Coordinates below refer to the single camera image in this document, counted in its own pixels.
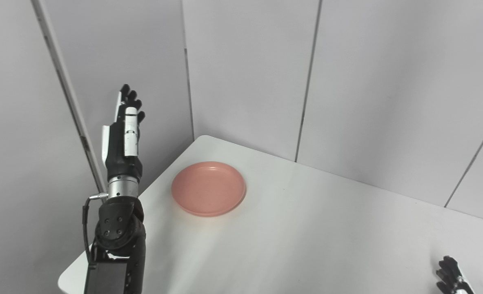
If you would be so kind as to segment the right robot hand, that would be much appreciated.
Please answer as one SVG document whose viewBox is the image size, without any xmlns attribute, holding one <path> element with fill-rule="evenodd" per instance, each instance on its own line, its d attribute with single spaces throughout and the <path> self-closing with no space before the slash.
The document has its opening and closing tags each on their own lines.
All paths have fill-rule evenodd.
<svg viewBox="0 0 483 294">
<path fill-rule="evenodd" d="M 470 283 L 462 274 L 456 259 L 444 256 L 438 263 L 439 269 L 435 274 L 440 281 L 436 283 L 437 288 L 443 294 L 474 294 Z"/>
</svg>

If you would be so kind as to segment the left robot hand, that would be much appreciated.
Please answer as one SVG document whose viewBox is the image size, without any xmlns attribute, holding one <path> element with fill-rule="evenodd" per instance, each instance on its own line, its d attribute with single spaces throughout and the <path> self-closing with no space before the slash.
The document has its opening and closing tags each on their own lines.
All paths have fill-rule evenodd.
<svg viewBox="0 0 483 294">
<path fill-rule="evenodd" d="M 118 93 L 116 118 L 102 129 L 102 160 L 107 179 L 130 176 L 141 180 L 143 165 L 138 157 L 139 125 L 145 118 L 142 101 L 129 84 Z"/>
</svg>

